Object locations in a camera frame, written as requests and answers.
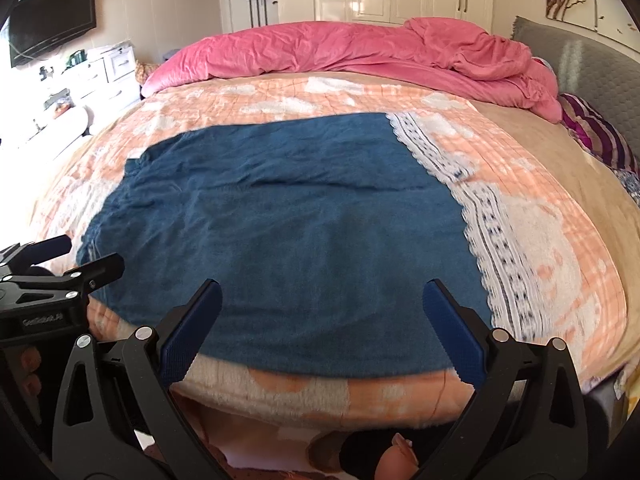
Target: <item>blue towel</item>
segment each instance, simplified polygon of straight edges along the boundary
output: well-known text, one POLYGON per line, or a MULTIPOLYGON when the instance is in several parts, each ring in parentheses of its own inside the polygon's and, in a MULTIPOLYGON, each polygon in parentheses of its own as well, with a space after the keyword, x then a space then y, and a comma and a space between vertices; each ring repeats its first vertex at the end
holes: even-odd
POLYGON ((384 114, 212 126, 128 160, 78 260, 124 257, 96 296, 135 325, 219 281, 205 354, 373 378, 450 367, 422 311, 431 278, 490 322, 465 227, 384 114))

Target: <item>finger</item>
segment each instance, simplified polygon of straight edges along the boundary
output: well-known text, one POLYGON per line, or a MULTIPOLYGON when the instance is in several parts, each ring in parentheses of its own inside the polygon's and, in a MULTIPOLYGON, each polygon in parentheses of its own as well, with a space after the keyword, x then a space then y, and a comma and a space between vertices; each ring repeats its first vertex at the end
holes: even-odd
POLYGON ((376 467, 374 480, 409 480, 418 471, 418 459, 400 434, 392 440, 376 467))
POLYGON ((42 383, 37 375, 31 374, 22 381, 22 387, 28 396, 35 397, 40 394, 42 383))
POLYGON ((42 364, 42 357, 40 356, 40 352, 34 346, 28 347, 22 355, 20 356, 20 364, 22 364, 22 368, 26 372, 34 372, 42 364))

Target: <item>pink duvet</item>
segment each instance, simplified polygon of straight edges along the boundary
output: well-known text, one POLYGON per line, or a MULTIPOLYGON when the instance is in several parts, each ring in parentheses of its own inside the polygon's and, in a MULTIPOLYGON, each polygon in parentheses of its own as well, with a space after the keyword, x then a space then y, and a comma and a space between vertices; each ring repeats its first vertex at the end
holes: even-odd
POLYGON ((529 47, 450 18, 414 18, 404 27, 303 22, 204 38, 160 66, 142 89, 267 72, 344 71, 407 81, 501 106, 530 109, 557 123, 558 83, 529 47))

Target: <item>drawer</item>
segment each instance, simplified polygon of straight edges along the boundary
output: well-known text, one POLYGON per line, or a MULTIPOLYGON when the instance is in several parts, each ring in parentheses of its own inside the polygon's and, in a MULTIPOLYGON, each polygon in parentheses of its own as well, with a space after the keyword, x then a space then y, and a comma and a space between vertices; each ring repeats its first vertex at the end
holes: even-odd
POLYGON ((125 108, 138 101, 140 101, 140 85, 136 81, 135 73, 126 75, 115 83, 108 83, 88 95, 82 100, 82 104, 89 112, 92 125, 90 132, 98 133, 111 121, 116 120, 125 108))
POLYGON ((104 66, 109 83, 133 72, 136 69, 133 47, 121 46, 107 52, 104 55, 104 66))
POLYGON ((107 83, 104 61, 86 61, 64 73, 65 84, 74 99, 82 99, 107 83))

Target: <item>purple striped pillow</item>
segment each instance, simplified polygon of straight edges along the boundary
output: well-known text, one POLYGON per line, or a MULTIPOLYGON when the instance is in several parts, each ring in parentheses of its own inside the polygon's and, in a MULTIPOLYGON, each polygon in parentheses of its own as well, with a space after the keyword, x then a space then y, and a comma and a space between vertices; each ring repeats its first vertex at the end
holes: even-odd
POLYGON ((562 124, 572 137, 600 162, 614 170, 633 171, 640 176, 631 147, 619 131, 584 99, 560 94, 562 124))

